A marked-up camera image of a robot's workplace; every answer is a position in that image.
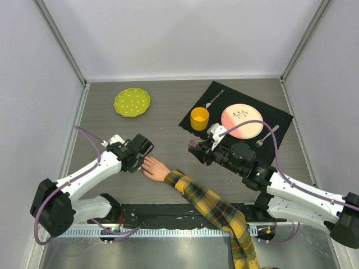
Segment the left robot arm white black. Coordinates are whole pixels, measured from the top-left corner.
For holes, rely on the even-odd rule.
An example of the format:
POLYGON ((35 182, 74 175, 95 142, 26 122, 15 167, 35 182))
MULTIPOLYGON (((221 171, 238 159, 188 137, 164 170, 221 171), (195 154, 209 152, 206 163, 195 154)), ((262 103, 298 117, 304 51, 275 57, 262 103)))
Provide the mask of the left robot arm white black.
POLYGON ((116 222, 121 205, 115 198, 103 193, 84 200, 83 195, 112 175, 136 172, 154 148, 141 134, 132 140, 115 135, 101 144, 105 150, 98 152, 91 163, 65 178, 55 182, 45 179, 38 185, 30 213, 35 226, 42 226, 52 238, 64 234, 73 224, 88 220, 116 222))

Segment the purple nail polish bottle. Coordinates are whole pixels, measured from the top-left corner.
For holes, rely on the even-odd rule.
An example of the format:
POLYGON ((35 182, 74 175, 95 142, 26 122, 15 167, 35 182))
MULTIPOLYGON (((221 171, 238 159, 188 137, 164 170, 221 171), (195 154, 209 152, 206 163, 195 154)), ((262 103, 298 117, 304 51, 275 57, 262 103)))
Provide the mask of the purple nail polish bottle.
POLYGON ((199 144, 198 144, 196 141, 191 140, 191 141, 188 143, 188 147, 189 147, 190 149, 192 149, 192 148, 198 148, 198 147, 199 147, 199 144))

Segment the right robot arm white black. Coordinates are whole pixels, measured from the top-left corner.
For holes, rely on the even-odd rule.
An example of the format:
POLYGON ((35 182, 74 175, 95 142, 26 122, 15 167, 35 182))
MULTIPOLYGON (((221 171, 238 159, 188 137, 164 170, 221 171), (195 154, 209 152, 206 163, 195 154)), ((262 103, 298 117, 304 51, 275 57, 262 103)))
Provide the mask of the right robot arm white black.
POLYGON ((343 196, 281 175, 280 171, 256 159, 244 142, 231 147, 213 146, 212 140, 191 141, 188 150, 205 165, 217 163, 242 178, 242 183, 259 191, 253 207, 259 221, 285 219, 310 225, 329 234, 337 243, 358 248, 358 195, 343 196))

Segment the yellow plaid sleeve forearm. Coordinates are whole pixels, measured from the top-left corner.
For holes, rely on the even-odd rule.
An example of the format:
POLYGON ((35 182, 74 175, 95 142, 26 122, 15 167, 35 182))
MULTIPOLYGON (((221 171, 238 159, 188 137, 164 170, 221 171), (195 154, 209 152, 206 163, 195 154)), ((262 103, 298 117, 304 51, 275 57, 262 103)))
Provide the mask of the yellow plaid sleeve forearm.
POLYGON ((211 224, 229 233, 235 268, 260 268, 245 216, 240 210, 180 171, 171 171, 164 181, 178 190, 211 224))

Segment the mannequin hand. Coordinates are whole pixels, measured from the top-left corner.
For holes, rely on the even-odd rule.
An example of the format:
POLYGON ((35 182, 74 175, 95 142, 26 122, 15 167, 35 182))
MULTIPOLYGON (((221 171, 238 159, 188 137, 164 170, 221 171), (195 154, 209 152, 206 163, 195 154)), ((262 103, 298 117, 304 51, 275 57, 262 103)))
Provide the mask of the mannequin hand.
POLYGON ((171 172, 163 163, 150 156, 144 158, 141 170, 146 177, 156 182, 164 182, 171 172))

